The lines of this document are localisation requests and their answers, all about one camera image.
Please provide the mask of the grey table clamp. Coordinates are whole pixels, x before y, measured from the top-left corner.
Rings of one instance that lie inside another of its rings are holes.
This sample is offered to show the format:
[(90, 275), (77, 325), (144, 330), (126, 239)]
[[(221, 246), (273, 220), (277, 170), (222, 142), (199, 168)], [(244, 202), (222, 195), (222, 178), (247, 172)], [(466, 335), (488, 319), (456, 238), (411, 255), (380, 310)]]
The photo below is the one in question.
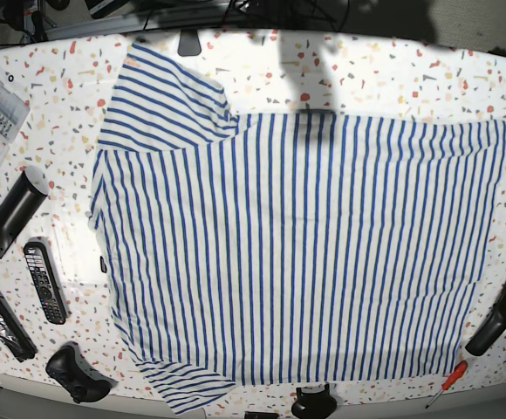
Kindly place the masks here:
[(202, 46), (197, 30), (186, 29), (180, 32), (177, 52), (181, 57), (196, 57), (201, 54)]

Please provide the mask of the long black bar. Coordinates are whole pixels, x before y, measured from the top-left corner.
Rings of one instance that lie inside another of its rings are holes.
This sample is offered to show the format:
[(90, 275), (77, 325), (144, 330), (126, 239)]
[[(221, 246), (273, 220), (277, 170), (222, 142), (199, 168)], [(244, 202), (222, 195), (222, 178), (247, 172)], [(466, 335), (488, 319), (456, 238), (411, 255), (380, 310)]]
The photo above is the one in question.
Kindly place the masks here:
[(19, 323), (4, 296), (0, 293), (0, 341), (13, 356), (24, 362), (34, 359), (37, 348)]

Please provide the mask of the black TV remote control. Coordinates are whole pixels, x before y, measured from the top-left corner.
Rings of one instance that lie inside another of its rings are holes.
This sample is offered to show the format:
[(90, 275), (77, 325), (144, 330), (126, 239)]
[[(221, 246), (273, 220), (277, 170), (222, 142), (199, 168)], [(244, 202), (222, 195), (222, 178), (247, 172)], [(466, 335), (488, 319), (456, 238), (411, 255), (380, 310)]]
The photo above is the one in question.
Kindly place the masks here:
[(68, 318), (66, 304), (46, 246), (39, 241), (29, 241), (23, 252), (46, 320), (54, 325), (63, 325)]

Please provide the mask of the black cylindrical tube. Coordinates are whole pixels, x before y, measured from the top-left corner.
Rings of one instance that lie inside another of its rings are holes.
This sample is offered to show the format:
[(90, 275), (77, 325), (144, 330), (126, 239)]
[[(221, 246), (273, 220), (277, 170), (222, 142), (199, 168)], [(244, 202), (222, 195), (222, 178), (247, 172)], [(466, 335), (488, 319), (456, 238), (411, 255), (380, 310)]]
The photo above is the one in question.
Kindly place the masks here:
[(0, 259), (49, 195), (41, 168), (27, 166), (0, 203)]

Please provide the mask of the red handled screwdriver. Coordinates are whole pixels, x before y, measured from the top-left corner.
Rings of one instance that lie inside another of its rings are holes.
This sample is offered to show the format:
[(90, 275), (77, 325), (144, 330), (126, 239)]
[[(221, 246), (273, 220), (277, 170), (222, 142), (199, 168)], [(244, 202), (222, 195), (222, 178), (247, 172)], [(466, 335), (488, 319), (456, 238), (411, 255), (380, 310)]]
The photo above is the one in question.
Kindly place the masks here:
[(425, 409), (429, 409), (436, 400), (446, 391), (448, 391), (459, 379), (461, 379), (468, 369), (468, 362), (459, 362), (447, 379), (441, 384), (441, 388), (434, 395), (434, 397), (427, 403)]

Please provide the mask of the black handheld grip device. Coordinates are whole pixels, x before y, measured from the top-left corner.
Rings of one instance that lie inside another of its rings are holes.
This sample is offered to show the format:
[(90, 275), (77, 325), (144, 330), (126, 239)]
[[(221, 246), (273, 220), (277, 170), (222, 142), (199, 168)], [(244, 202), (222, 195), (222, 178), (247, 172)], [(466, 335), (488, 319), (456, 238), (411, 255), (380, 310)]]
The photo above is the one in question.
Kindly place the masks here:
[(474, 356), (484, 355), (506, 330), (506, 285), (500, 291), (488, 316), (465, 346)]

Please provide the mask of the black game controller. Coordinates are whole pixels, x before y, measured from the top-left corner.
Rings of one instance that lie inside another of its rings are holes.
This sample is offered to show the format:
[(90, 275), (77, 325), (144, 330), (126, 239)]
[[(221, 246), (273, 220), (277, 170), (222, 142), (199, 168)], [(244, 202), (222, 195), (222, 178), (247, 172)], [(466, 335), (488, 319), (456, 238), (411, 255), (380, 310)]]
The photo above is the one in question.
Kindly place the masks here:
[(95, 380), (77, 363), (72, 345), (63, 345), (47, 362), (46, 373), (65, 389), (77, 403), (98, 402), (109, 395), (112, 385), (104, 379)]

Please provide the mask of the blue white striped t-shirt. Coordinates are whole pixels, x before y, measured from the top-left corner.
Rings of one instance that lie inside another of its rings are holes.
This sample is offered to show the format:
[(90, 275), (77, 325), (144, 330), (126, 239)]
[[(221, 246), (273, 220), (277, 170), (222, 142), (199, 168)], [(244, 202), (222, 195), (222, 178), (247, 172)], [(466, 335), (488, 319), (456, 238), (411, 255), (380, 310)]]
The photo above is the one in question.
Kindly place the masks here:
[(501, 120), (233, 114), (132, 45), (92, 180), (114, 325), (176, 414), (237, 385), (445, 374), (505, 147)]

